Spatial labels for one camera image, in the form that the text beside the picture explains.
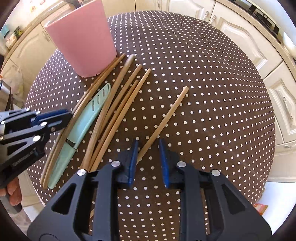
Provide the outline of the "person's left hand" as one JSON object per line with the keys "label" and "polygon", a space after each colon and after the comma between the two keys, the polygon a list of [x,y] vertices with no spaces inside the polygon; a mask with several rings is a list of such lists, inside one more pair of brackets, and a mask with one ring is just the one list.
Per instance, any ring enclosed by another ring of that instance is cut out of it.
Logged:
{"label": "person's left hand", "polygon": [[18,177],[14,178],[6,188],[0,190],[0,197],[9,195],[9,202],[12,206],[19,205],[22,201],[22,192]]}

